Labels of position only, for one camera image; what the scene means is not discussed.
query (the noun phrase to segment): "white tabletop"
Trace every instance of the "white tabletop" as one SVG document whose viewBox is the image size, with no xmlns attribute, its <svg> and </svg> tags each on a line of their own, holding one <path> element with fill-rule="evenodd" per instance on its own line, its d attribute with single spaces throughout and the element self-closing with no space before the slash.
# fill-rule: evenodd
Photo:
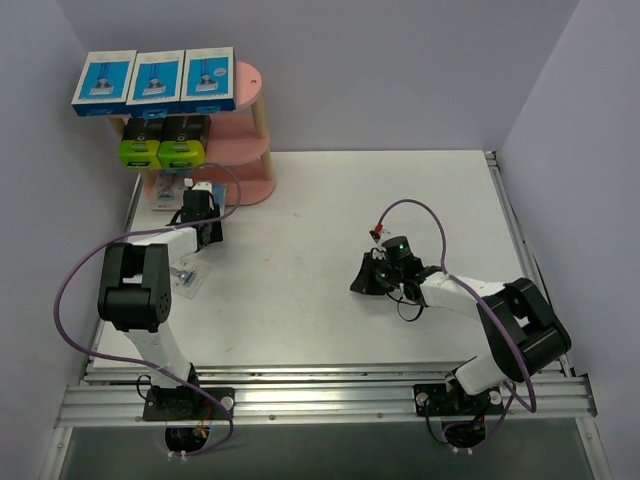
<svg viewBox="0 0 640 480">
<path fill-rule="evenodd" d="M 373 246 L 368 231 L 404 197 L 440 216 L 452 272 L 491 281 L 522 275 L 482 152 L 289 152 L 274 153 L 273 163 L 273 195 L 242 207 L 223 224 L 224 242 L 195 254 L 213 267 L 197 296 L 173 295 L 169 322 L 188 360 L 212 367 L 457 362 L 488 351 L 472 319 L 429 308 L 406 323 L 391 300 L 349 291 Z M 151 211 L 143 194 L 133 229 L 170 217 Z M 438 264 L 437 228 L 419 207 L 397 207 L 385 227 L 406 235 L 425 265 Z M 139 357 L 110 323 L 98 350 Z"/>
</svg>

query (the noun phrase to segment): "shelf tier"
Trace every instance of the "shelf tier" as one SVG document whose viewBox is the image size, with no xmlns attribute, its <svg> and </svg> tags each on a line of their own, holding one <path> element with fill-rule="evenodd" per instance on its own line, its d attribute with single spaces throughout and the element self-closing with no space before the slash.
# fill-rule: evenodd
<svg viewBox="0 0 640 480">
<path fill-rule="evenodd" d="M 266 199 L 273 192 L 276 181 L 275 178 L 268 180 L 265 178 L 264 167 L 260 158 L 244 165 L 230 166 L 242 185 L 241 205 L 254 205 Z M 235 205 L 238 190 L 235 183 L 226 172 L 219 168 L 204 168 L 193 173 L 196 182 L 223 183 L 227 186 L 227 207 Z"/>
<path fill-rule="evenodd" d="M 207 162 L 242 165 L 261 156 L 269 148 L 269 134 L 260 138 L 253 117 L 246 114 L 211 115 Z"/>
</svg>

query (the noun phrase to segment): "box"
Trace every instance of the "box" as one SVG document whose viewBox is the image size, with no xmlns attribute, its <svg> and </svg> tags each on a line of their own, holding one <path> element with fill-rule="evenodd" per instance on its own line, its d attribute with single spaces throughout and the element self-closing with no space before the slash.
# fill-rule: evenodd
<svg viewBox="0 0 640 480">
<path fill-rule="evenodd" d="M 181 113 L 183 63 L 184 50 L 138 54 L 127 97 L 131 116 L 150 119 Z"/>
<path fill-rule="evenodd" d="M 235 110 L 233 47 L 187 50 L 180 102 L 185 113 Z"/>
<path fill-rule="evenodd" d="M 71 105 L 82 117 L 127 113 L 135 50 L 89 52 Z"/>
<path fill-rule="evenodd" d="M 118 147 L 118 157 L 126 168 L 161 168 L 158 160 L 163 119 L 130 118 Z"/>
<path fill-rule="evenodd" d="M 210 128 L 208 115 L 167 118 L 158 152 L 162 168 L 190 169 L 204 162 Z"/>
</svg>

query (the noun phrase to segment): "blue and white box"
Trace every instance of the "blue and white box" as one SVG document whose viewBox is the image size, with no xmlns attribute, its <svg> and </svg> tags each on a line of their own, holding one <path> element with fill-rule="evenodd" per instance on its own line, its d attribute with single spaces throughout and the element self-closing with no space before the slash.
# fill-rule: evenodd
<svg viewBox="0 0 640 480">
<path fill-rule="evenodd" d="M 187 50 L 180 102 L 185 113 L 235 110 L 233 47 Z"/>
<path fill-rule="evenodd" d="M 82 117 L 127 113 L 135 50 L 89 52 L 71 105 Z"/>
<path fill-rule="evenodd" d="M 138 54 L 127 97 L 132 117 L 151 119 L 182 113 L 183 64 L 184 50 Z"/>
</svg>

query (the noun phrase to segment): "gray partition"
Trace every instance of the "gray partition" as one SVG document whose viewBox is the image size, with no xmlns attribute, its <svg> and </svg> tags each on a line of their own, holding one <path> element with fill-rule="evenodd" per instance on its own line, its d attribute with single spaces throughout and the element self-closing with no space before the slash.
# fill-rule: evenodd
<svg viewBox="0 0 640 480">
<path fill-rule="evenodd" d="M 575 421 L 503 428 L 467 456 L 433 442 L 423 424 L 241 426 L 219 452 L 186 462 L 160 450 L 164 429 L 76 429 L 61 478 L 593 478 Z"/>
</svg>

